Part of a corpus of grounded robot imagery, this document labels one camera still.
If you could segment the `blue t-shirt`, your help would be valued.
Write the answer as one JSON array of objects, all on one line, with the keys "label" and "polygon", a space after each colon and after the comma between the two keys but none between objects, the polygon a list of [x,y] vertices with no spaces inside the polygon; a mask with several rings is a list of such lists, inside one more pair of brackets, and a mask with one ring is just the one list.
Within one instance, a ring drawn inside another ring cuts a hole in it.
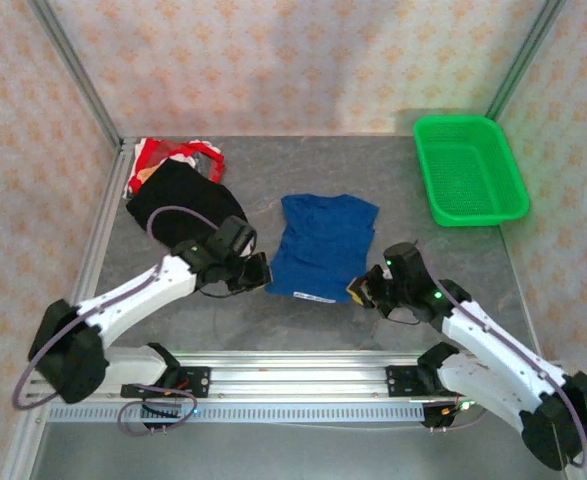
[{"label": "blue t-shirt", "polygon": [[367,271],[379,207],[348,194],[293,194],[281,204],[286,225],[266,291],[319,303],[350,303],[347,287]]}]

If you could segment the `black t-shirt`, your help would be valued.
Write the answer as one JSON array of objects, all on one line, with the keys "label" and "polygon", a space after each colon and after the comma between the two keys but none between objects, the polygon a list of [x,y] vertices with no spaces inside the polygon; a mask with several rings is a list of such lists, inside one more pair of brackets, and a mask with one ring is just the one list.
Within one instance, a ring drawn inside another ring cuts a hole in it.
[{"label": "black t-shirt", "polygon": [[153,221],[153,237],[172,249],[185,240],[202,244],[230,216],[246,220],[244,210],[222,184],[187,163],[165,161],[126,204],[141,228]]}]

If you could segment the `red patterned t-shirt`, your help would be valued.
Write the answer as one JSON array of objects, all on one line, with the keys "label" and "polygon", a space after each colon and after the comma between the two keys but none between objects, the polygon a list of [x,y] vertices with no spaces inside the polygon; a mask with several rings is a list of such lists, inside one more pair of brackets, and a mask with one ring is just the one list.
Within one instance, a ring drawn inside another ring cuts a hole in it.
[{"label": "red patterned t-shirt", "polygon": [[139,141],[143,149],[137,160],[136,175],[130,181],[133,196],[167,160],[188,164],[214,183],[220,183],[223,178],[225,156],[209,141],[196,139],[178,142],[152,137],[144,137]]}]

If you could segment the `white folded t-shirt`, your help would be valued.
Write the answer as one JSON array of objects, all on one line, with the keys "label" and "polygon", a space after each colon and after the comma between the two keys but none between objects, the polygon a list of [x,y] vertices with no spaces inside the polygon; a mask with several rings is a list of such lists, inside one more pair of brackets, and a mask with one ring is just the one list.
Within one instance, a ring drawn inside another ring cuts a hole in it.
[{"label": "white folded t-shirt", "polygon": [[131,162],[130,162],[129,169],[128,169],[128,177],[127,177],[127,180],[125,181],[124,187],[123,187],[123,194],[122,194],[123,199],[131,199],[133,196],[132,187],[130,186],[130,181],[136,175],[136,164],[137,164],[137,160],[139,158],[139,155],[141,154],[142,149],[143,149],[143,145],[142,145],[141,141],[138,141],[137,143],[135,143],[133,145],[133,150],[132,150],[132,154],[131,154]]}]

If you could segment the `green plastic basket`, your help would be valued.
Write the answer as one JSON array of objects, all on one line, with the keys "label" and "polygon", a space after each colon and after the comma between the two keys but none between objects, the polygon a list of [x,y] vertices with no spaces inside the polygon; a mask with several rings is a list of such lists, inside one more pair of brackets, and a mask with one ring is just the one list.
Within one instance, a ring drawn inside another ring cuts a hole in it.
[{"label": "green plastic basket", "polygon": [[530,199],[499,124],[480,115],[429,115],[413,127],[434,221],[492,227],[527,215]]}]

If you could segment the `grey metal panel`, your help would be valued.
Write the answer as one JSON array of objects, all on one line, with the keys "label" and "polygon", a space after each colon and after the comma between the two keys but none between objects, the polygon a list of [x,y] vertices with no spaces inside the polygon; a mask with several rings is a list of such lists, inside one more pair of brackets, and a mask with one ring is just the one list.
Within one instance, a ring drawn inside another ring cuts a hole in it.
[{"label": "grey metal panel", "polygon": [[346,426],[190,424],[131,438],[112,424],[46,427],[30,480],[566,480],[485,418],[429,434]]}]

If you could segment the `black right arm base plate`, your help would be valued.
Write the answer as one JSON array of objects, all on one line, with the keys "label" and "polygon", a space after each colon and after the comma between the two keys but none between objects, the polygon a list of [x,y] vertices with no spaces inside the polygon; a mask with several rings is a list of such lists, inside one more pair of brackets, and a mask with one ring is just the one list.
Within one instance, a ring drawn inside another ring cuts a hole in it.
[{"label": "black right arm base plate", "polygon": [[385,368],[390,397],[424,397],[437,393],[433,374],[418,365],[389,365]]}]

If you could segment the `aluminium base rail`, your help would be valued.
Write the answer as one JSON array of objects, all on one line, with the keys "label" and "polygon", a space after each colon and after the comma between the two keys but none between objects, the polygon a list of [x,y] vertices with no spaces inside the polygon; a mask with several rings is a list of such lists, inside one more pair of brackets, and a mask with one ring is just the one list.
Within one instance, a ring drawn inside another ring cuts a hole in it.
[{"label": "aluminium base rail", "polygon": [[[460,395],[478,402],[491,397],[514,400],[529,407],[543,394],[566,384],[561,368],[540,358],[526,362],[518,356],[477,359],[460,352],[433,367],[416,357],[394,357],[382,352],[227,352],[177,358],[180,366],[211,369],[208,397],[315,398],[388,396],[385,368],[418,365],[434,376],[437,393],[410,398]],[[92,394],[119,393],[123,381],[109,374]]]}]

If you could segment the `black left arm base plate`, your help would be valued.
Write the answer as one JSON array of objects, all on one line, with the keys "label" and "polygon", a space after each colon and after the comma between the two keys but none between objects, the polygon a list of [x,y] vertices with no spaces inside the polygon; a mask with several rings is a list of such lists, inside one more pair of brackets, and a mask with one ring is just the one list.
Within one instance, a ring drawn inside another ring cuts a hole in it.
[{"label": "black left arm base plate", "polygon": [[120,396],[126,399],[177,398],[169,390],[188,391],[196,398],[207,398],[211,369],[209,367],[179,366],[169,367],[160,378],[152,384],[159,391],[152,391],[134,384],[125,384],[120,389]]}]

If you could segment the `aluminium side rail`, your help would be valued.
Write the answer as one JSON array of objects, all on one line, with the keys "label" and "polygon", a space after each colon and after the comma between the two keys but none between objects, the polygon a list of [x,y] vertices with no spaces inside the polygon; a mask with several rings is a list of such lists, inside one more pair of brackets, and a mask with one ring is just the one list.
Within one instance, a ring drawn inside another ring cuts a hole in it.
[{"label": "aluminium side rail", "polygon": [[[83,263],[71,292],[71,300],[74,302],[93,296],[97,288],[99,272],[104,261],[122,189],[126,183],[133,149],[131,144],[124,143],[116,151]],[[19,413],[0,480],[30,479],[52,406],[53,403],[50,402],[36,409]]]},{"label": "aluminium side rail", "polygon": [[[540,345],[540,342],[539,342],[539,339],[537,336],[537,332],[535,330],[535,326],[534,326],[534,323],[532,320],[529,305],[527,303],[527,300],[525,299],[524,283],[523,283],[522,277],[517,269],[517,266],[515,263],[515,256],[514,256],[514,253],[512,252],[512,248],[509,246],[509,242],[507,240],[507,235],[505,233],[505,229],[502,226],[500,226],[499,230],[500,230],[500,233],[501,233],[501,236],[503,239],[505,250],[507,252],[509,263],[511,265],[513,275],[515,278],[515,282],[517,285],[518,294],[519,294],[519,298],[520,298],[521,305],[522,305],[522,310],[524,312],[524,317],[525,317],[525,321],[526,321],[526,325],[527,325],[527,330],[529,332],[529,337],[530,337],[532,345],[533,345],[533,351],[535,353],[540,354],[540,353],[542,353],[542,348],[541,348],[541,345]],[[587,467],[585,469],[577,469],[576,467],[569,466],[564,470],[564,476],[566,477],[566,480],[587,480]]]}]

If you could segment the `black electronics bracket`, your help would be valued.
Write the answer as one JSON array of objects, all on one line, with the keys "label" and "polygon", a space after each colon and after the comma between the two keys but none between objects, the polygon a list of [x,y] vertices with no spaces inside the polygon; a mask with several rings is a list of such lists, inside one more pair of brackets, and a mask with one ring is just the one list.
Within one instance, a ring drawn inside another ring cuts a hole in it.
[{"label": "black electronics bracket", "polygon": [[151,435],[165,433],[183,423],[183,411],[178,403],[142,401],[140,408],[142,424]]},{"label": "black electronics bracket", "polygon": [[459,414],[466,412],[473,406],[472,401],[462,402],[427,402],[422,404],[424,419],[421,425],[433,432],[457,431],[467,428],[470,422],[465,424],[456,424],[456,418]]}]

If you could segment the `aluminium frame post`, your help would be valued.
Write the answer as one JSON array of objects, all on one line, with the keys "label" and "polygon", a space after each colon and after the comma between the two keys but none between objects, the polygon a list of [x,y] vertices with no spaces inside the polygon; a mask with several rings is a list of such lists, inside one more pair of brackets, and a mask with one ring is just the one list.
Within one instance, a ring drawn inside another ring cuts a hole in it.
[{"label": "aluminium frame post", "polygon": [[520,81],[527,72],[567,0],[544,0],[506,75],[493,96],[484,116],[497,121],[505,111]]},{"label": "aluminium frame post", "polygon": [[49,0],[26,0],[111,147],[122,138]]}]

